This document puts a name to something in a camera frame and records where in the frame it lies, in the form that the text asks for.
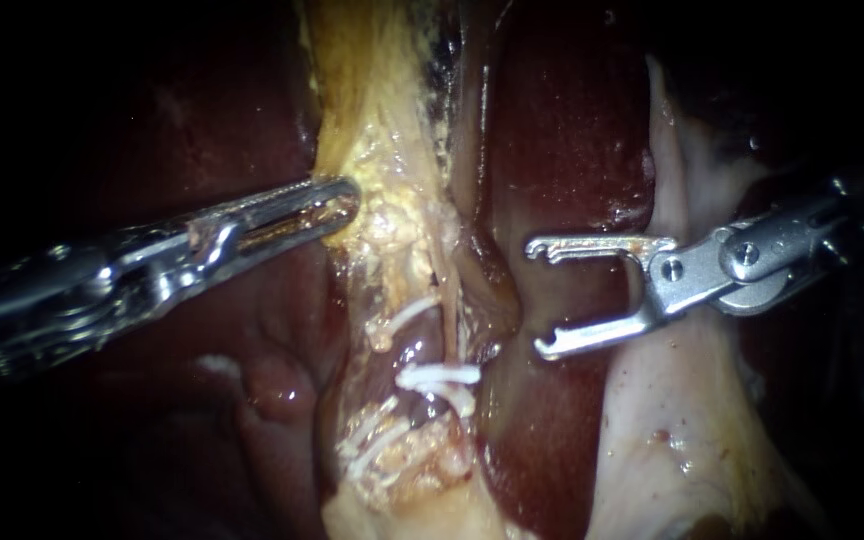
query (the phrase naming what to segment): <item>dark background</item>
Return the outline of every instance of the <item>dark background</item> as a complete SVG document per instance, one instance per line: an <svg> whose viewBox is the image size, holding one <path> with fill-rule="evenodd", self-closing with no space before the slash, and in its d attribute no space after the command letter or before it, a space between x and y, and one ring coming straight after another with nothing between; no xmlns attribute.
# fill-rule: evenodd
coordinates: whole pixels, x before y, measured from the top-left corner
<svg viewBox="0 0 864 540"><path fill-rule="evenodd" d="M103 225L71 220L85 213L75 209L75 186L90 179L70 171L84 145L101 135L108 107L141 76L150 51L217 18L250 24L263 12L259 3L242 6L0 6L0 263ZM656 2L640 6L638 16L641 37L669 66L674 89L690 96L683 104L713 123L763 134L768 159L805 155L836 164L864 157L864 3ZM767 122L746 114L757 108L777 114ZM820 319L819 330L803 335L843 332L852 356L864 359L864 269L818 294L833 298L830 309L844 311L844 322ZM797 319L794 310L788 318ZM826 359L803 361L827 367ZM836 380L821 396L802 396L809 400L799 417L810 421L805 429L783 425L781 411L763 412L843 536L864 536L864 368ZM102 509L88 496L102 486L103 472L93 467L101 456L62 427L88 422L86 414L34 383L0 395L0 533L102 536Z"/></svg>

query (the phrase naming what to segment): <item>metal pivot screw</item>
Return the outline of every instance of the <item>metal pivot screw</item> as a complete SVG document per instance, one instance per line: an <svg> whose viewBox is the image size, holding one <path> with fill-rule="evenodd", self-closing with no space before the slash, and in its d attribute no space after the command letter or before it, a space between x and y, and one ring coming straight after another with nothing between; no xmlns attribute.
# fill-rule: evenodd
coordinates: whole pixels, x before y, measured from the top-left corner
<svg viewBox="0 0 864 540"><path fill-rule="evenodd" d="M682 271L682 262L678 259L668 259L662 263L662 277L669 281L681 279Z"/></svg>
<svg viewBox="0 0 864 540"><path fill-rule="evenodd" d="M751 242L744 242L735 252L735 260L742 266L752 266L759 260L759 248Z"/></svg>

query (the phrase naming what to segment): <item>white suture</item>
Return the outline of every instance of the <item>white suture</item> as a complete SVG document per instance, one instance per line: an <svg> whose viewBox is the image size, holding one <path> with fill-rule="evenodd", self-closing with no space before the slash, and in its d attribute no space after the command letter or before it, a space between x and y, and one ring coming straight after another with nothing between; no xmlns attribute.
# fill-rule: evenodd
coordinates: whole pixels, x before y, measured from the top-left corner
<svg viewBox="0 0 864 540"><path fill-rule="evenodd" d="M454 382L475 384L482 374L479 366L470 364L451 366L446 364L409 364L395 376L395 385L406 390L414 390L417 384L426 382Z"/></svg>
<svg viewBox="0 0 864 540"><path fill-rule="evenodd" d="M349 463L349 477L361 478L362 474L365 472L365 468L369 466L369 463L372 463L372 460L375 459L380 452L385 450L385 448L392 444L393 441L408 433L410 429L412 429L412 426L409 421L400 418L389 429L383 431L381 435L372 441L368 450L362 452L355 461Z"/></svg>
<svg viewBox="0 0 864 540"><path fill-rule="evenodd" d="M365 333L372 343L372 350L376 352L388 352L392 348L392 337L405 324L423 311L433 308L441 302L438 294L430 294L419 298L408 304L401 311L392 316L391 319L373 319L365 323Z"/></svg>

